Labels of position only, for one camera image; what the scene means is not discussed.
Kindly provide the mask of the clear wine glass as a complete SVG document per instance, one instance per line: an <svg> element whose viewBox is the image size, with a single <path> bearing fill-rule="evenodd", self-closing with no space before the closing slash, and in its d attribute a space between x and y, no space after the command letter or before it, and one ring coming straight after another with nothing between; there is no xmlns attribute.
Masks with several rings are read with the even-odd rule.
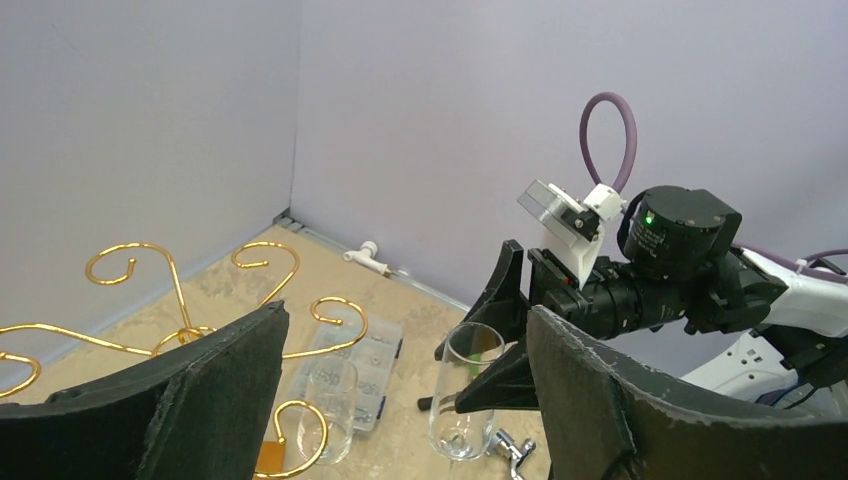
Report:
<svg viewBox="0 0 848 480"><path fill-rule="evenodd" d="M327 440L317 461L319 465L338 464L350 451L357 382L354 364L339 356L317 359L307 376L305 401L320 411L327 425Z"/></svg>
<svg viewBox="0 0 848 480"><path fill-rule="evenodd" d="M428 417L428 438L435 451L451 461L471 461L487 450L493 434L494 411L468 407L470 388L505 351L502 336L492 327L462 322L443 339Z"/></svg>

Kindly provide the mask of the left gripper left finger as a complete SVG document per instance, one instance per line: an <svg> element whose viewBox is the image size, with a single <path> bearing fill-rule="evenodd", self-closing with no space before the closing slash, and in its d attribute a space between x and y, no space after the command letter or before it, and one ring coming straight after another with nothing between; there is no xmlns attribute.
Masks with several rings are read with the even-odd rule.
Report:
<svg viewBox="0 0 848 480"><path fill-rule="evenodd" d="M275 301L199 340L1 408L5 479L249 479L282 373Z"/></svg>

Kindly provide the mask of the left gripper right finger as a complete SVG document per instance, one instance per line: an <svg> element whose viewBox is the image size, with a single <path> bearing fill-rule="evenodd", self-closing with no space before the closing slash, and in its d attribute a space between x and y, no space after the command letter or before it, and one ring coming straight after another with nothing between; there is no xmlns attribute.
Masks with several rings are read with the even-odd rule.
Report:
<svg viewBox="0 0 848 480"><path fill-rule="evenodd" d="M555 479L843 479L847 422L731 399L543 306L526 344Z"/></svg>

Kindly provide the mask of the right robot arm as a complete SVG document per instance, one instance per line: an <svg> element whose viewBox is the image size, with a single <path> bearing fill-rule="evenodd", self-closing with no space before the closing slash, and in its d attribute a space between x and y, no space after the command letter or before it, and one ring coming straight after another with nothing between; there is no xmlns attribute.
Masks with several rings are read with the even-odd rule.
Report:
<svg viewBox="0 0 848 480"><path fill-rule="evenodd" d="M448 397L458 412L535 410L526 340L543 307L597 340L683 321L688 334L735 334L688 383L776 405L791 391L820 391L847 377L847 274L822 252L791 261L735 242L741 214L704 189L657 186L622 199L599 184L577 200L534 182L520 204L547 230L541 248L513 240L456 339L436 349L477 356L474 326L507 350Z"/></svg>

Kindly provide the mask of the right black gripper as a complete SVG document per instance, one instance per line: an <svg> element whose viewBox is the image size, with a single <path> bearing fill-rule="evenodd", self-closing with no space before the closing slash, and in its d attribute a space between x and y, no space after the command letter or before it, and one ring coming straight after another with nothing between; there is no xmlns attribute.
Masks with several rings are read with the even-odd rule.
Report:
<svg viewBox="0 0 848 480"><path fill-rule="evenodd" d="M496 334L505 344L515 342L457 395L457 413L538 410L525 338L529 302L599 340L655 332L682 319L688 309L687 282L651 279L629 263L601 256L579 285L550 250L539 248L527 253L532 264L528 301L521 292L523 256L516 240L502 243L486 286L458 324L458 337L445 338L434 351L435 360L447 353L478 359L495 346Z"/></svg>

